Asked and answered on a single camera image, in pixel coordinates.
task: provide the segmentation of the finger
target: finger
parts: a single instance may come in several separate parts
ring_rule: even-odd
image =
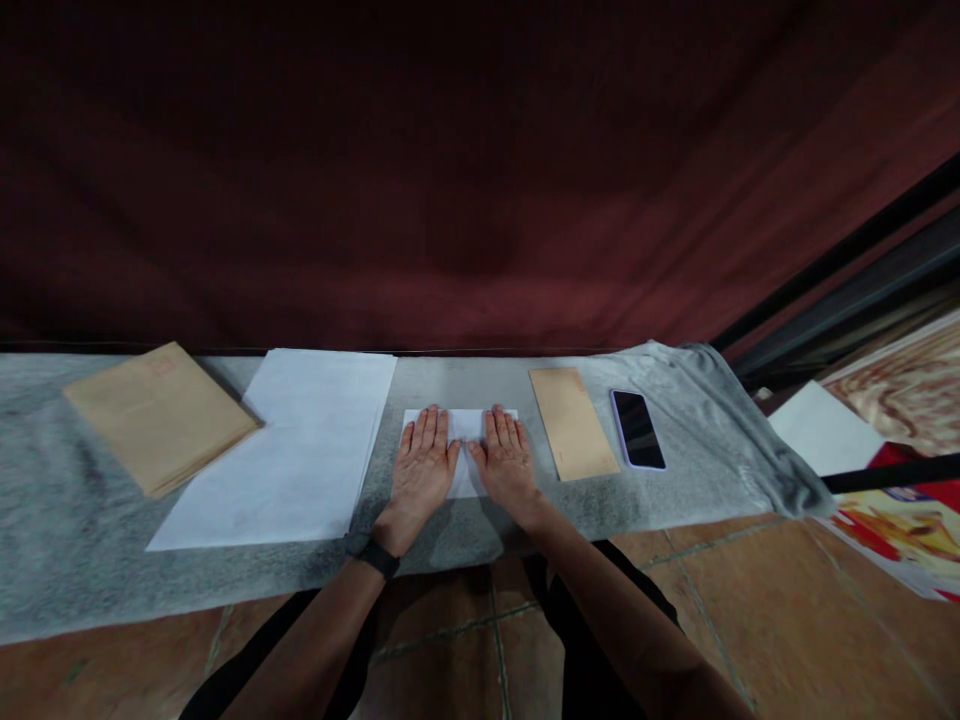
[[[433,446],[438,448],[447,449],[447,427],[450,424],[450,413],[446,410],[440,412],[440,417],[437,418],[437,437],[433,441]]]
[[[410,440],[413,438],[413,423],[407,423],[403,428],[403,435],[400,436],[400,454],[399,457],[410,454]]]
[[[437,436],[437,406],[431,405],[427,408],[427,422],[423,426],[423,447],[433,447],[433,441]]]
[[[516,449],[520,449],[520,438],[517,437],[517,426],[514,424],[513,415],[510,413],[504,413],[504,421],[507,423],[507,434],[510,436],[510,445]]]
[[[480,476],[482,478],[484,471],[487,469],[487,454],[483,451],[483,448],[480,447],[480,443],[468,442],[467,450],[470,451],[470,457],[473,458],[473,461],[480,469]]]
[[[493,417],[497,420],[497,435],[500,436],[500,445],[510,447],[510,433],[507,432],[507,421],[503,417],[503,405],[493,406]]]
[[[447,477],[453,479],[453,474],[457,471],[457,460],[460,459],[460,441],[454,440],[447,448]]]
[[[423,445],[423,426],[427,422],[427,409],[424,408],[417,415],[417,424],[413,428],[413,438],[410,440],[410,450],[419,450]]]
[[[524,452],[530,452],[530,441],[527,440],[527,428],[525,428],[519,420],[517,420],[517,439],[520,440],[520,449]]]
[[[500,438],[497,437],[497,425],[493,413],[485,410],[483,420],[487,424],[487,447],[500,447]]]

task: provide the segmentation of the phone case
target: phone case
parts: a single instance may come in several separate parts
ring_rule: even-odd
[[[615,393],[623,393],[624,395],[639,395],[643,398],[644,402],[647,402],[647,396],[643,393],[634,392],[633,390],[611,390],[610,391],[610,404],[613,406],[613,419],[617,422],[617,435],[620,436],[620,451],[623,453],[623,459],[626,461],[627,465],[630,467],[635,467],[639,470],[650,470],[652,472],[665,472],[666,467],[655,468],[649,465],[634,465],[630,462],[630,453],[627,452],[627,441],[623,437],[623,426],[620,424],[620,413],[617,412],[617,399],[614,397]],[[653,428],[653,434],[657,437],[657,445],[660,447],[660,454],[663,455],[663,464],[667,464],[667,456],[663,452],[663,445],[660,445],[660,433],[657,432],[657,424],[653,420],[653,413],[650,412],[650,406],[647,405],[647,414],[650,415],[650,426]]]

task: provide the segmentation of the white paper sheet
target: white paper sheet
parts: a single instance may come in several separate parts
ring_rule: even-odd
[[[148,551],[342,537],[396,358],[271,350],[244,403],[265,427],[201,471]]]
[[[460,446],[460,458],[457,460],[457,471],[453,475],[453,485],[450,486],[448,499],[486,497],[487,491],[480,481],[480,471],[477,464],[470,457],[466,442],[473,440],[480,442],[486,438],[487,431],[483,422],[483,410],[448,410],[450,413],[450,425],[447,430],[447,444],[454,440],[463,440],[464,444]],[[516,410],[504,410],[514,419],[519,417]],[[420,410],[405,410],[403,413],[403,426],[408,422],[414,422]]]
[[[820,477],[862,470],[884,442],[880,433],[813,380],[769,419],[777,435]]]

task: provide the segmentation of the tiled floor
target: tiled floor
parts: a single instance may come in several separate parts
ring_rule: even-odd
[[[960,716],[960,606],[913,595],[812,522],[614,542],[761,717]],[[170,720],[283,602],[0,648],[0,717]],[[564,649],[517,560],[400,578],[357,718],[558,718]]]

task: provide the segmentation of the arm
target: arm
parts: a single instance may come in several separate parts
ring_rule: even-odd
[[[486,450],[476,443],[469,449],[487,492],[563,578],[610,664],[650,717],[752,717],[684,634],[540,492],[523,424],[499,405],[486,423]]]
[[[450,491],[460,442],[447,450],[447,424],[446,411],[438,418],[433,405],[404,428],[393,496],[372,531],[394,557],[406,554]],[[234,698],[224,720],[323,717],[384,584],[379,571],[349,559]]]

